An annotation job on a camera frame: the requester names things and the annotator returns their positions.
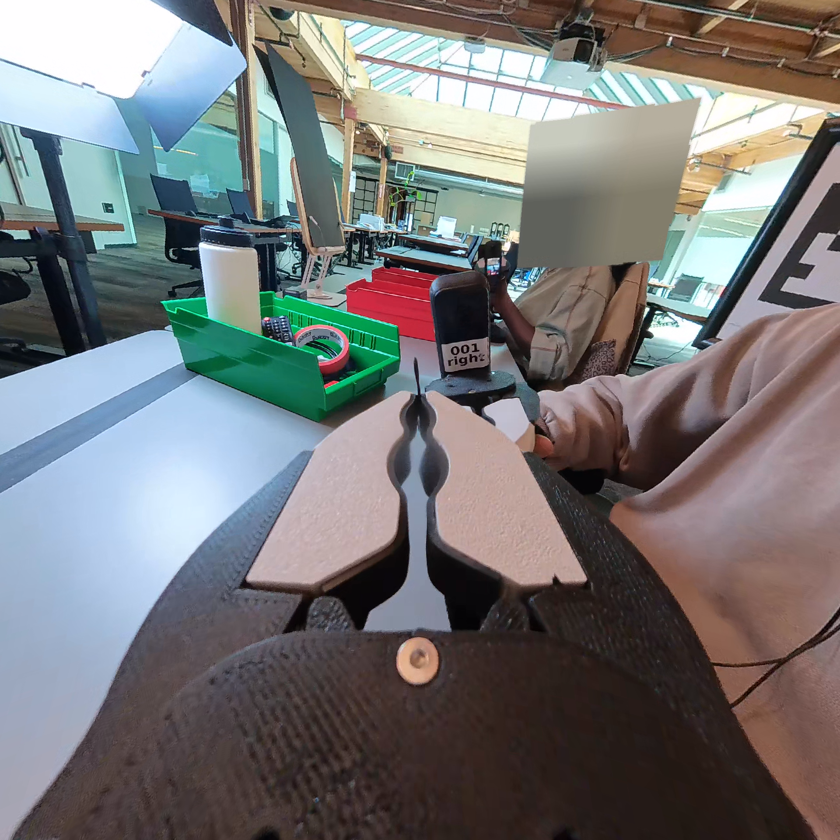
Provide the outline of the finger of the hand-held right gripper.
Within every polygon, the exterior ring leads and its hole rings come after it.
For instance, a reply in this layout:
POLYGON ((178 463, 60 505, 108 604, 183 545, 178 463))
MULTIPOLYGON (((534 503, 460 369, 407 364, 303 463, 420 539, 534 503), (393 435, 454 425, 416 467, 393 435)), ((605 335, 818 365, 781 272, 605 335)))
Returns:
POLYGON ((522 401, 510 396, 490 403, 482 416, 506 435, 523 453, 535 452, 537 428, 529 419, 522 401))

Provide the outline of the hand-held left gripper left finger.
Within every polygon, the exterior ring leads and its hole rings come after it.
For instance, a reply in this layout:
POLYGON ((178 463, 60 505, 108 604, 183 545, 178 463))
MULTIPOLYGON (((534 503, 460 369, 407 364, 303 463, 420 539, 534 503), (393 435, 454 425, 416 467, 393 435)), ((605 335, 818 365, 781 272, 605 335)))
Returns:
POLYGON ((402 587, 412 404, 410 392, 393 394, 315 447, 245 577, 249 587, 334 596, 351 614, 370 613, 402 587))

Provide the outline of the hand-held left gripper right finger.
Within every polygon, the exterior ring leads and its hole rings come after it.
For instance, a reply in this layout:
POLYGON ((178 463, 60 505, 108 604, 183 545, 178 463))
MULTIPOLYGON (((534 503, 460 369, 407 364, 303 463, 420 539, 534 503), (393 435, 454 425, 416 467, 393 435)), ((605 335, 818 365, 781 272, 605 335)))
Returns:
POLYGON ((449 614, 487 614, 552 585, 587 584, 526 455, 482 416, 430 398, 427 571, 449 614))

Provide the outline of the person's right forearm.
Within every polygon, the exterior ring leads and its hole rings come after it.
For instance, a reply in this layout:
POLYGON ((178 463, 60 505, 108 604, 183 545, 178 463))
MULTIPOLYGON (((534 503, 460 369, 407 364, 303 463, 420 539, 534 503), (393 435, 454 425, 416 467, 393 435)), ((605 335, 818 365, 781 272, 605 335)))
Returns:
POLYGON ((691 360, 539 394, 559 469, 605 472, 664 512, 838 494, 837 304, 760 318, 691 360))

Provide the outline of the red plastic bin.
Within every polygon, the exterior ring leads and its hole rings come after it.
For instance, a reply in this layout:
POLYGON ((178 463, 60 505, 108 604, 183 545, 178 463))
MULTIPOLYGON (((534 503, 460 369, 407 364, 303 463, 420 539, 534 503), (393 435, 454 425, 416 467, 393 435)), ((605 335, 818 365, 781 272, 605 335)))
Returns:
POLYGON ((402 284, 404 286, 422 288, 426 291, 430 289, 436 278, 436 275, 402 267, 377 267, 371 273, 371 281, 402 284))
POLYGON ((435 340, 429 300, 432 280, 386 273, 382 278, 360 279, 346 287, 346 309, 368 319, 390 323, 400 335, 435 340))

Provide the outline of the dark office desk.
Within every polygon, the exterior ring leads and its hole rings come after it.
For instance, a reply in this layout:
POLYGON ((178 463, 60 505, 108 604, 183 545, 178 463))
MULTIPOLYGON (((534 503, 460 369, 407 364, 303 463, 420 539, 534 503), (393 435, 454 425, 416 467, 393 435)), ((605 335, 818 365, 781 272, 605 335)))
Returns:
POLYGON ((375 251, 385 268, 420 270, 438 277, 471 270, 484 237, 473 236, 468 243, 414 234, 400 234, 398 239, 397 245, 375 251))

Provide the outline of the red tape roll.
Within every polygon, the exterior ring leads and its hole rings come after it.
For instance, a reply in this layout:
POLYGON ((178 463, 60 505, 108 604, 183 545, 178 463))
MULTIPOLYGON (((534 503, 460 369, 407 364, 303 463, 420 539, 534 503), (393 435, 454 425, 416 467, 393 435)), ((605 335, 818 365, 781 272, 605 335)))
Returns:
POLYGON ((326 380, 335 379, 351 361, 350 340, 339 328, 329 324, 312 324, 296 331, 293 346, 313 356, 320 374, 326 380))

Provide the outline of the green plastic bin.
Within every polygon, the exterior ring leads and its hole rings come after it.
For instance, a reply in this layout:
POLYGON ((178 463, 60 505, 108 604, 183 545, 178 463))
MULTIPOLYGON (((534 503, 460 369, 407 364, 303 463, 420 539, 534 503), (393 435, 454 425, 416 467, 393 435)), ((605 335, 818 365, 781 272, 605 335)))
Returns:
POLYGON ((349 341, 354 372, 325 386, 317 356, 207 316, 204 298, 163 301, 185 367, 300 416, 321 421, 386 383, 401 365, 396 325, 269 291, 262 317, 287 316, 294 330, 329 325, 349 341))

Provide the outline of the tan office chair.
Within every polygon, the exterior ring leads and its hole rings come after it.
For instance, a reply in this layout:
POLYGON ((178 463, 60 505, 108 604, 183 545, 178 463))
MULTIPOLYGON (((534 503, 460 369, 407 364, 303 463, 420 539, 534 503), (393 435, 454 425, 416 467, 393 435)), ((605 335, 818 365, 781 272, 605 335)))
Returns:
POLYGON ((586 377, 624 374, 636 351, 647 309, 649 263, 630 266, 607 304, 588 349, 586 377))

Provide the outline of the black flag board wooden stand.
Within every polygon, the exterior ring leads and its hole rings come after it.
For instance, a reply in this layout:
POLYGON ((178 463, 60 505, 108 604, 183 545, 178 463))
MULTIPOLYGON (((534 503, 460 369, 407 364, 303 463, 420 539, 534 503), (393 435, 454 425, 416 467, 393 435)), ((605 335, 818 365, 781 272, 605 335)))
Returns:
POLYGON ((338 308, 346 296, 325 291, 323 282, 333 258, 346 247, 329 156, 322 136, 312 89, 274 49, 261 60, 280 108, 293 150, 290 177, 307 259, 294 294, 328 308, 338 308))

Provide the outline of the white water bottle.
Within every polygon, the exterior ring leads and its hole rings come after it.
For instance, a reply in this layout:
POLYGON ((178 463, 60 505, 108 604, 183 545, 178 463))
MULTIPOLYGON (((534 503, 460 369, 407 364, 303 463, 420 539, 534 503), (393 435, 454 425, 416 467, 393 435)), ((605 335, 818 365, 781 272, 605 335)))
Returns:
POLYGON ((254 239, 221 216, 200 231, 200 270, 207 316, 256 335, 262 334, 259 263, 254 239))

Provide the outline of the person's beige sweatshirt torso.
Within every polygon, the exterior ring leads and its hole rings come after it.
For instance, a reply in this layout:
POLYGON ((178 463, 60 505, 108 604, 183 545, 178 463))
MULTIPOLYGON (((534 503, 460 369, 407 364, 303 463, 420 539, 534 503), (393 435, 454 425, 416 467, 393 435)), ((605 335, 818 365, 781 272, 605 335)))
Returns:
MULTIPOLYGON (((726 470, 689 497, 658 486, 615 524, 675 594, 710 659, 789 654, 838 608, 838 461, 726 470)), ((734 708, 818 838, 838 838, 838 636, 799 654, 734 708)))

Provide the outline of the wooden office desk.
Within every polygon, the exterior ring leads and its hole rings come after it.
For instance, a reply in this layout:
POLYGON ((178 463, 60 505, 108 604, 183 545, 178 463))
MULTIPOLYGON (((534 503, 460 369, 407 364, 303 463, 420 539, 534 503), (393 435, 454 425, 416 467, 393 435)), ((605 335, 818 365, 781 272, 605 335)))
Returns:
MULTIPOLYGON (((149 209, 147 214, 164 222, 165 258, 175 265, 199 270, 200 231, 204 227, 215 227, 219 222, 218 217, 160 209, 149 209)), ((288 237, 293 232, 292 228, 246 223, 236 217, 223 217, 222 220, 231 222, 237 231, 253 239, 258 255, 259 287, 262 291, 277 291, 285 282, 296 279, 281 265, 282 253, 291 252, 288 237)))

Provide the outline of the white ceiling projector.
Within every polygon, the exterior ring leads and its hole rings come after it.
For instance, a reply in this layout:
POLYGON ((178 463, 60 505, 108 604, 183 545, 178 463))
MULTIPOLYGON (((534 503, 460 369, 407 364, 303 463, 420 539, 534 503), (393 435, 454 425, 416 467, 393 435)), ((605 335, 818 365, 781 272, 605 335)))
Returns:
POLYGON ((605 30, 575 22, 560 28, 542 70, 542 84, 583 91, 598 80, 606 63, 605 30))

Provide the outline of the black white marker board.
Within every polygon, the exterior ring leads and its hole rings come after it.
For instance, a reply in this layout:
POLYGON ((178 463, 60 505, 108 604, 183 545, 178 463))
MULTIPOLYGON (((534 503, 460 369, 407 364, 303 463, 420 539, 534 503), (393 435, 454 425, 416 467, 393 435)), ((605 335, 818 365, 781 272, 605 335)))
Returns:
POLYGON ((839 119, 827 119, 693 345, 756 319, 839 301, 839 119))

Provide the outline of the black office chair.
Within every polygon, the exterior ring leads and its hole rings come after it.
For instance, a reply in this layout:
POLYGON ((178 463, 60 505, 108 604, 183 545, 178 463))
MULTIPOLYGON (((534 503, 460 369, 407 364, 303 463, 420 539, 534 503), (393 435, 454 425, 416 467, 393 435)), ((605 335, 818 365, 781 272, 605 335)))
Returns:
POLYGON ((197 214, 190 185, 161 175, 150 175, 164 221, 164 256, 175 265, 201 268, 198 247, 204 221, 197 214))

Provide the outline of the black light stand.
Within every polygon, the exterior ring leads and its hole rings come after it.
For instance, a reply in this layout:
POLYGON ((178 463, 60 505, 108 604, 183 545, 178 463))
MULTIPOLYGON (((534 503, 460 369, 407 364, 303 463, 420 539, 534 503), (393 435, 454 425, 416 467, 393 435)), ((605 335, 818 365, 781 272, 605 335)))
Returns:
POLYGON ((86 247, 77 227, 60 162, 60 138, 34 129, 21 129, 20 132, 33 142, 40 159, 58 224, 62 253, 68 265, 88 343, 92 348, 102 347, 107 344, 107 338, 100 321, 98 300, 88 270, 86 247))

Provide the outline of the studio light panel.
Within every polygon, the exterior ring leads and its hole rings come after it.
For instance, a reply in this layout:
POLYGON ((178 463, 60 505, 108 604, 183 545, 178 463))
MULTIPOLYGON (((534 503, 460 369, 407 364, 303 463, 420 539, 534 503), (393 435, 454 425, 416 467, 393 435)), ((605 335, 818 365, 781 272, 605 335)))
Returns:
POLYGON ((169 151, 246 69, 215 2, 2 1, 1 121, 131 154, 131 102, 169 151))

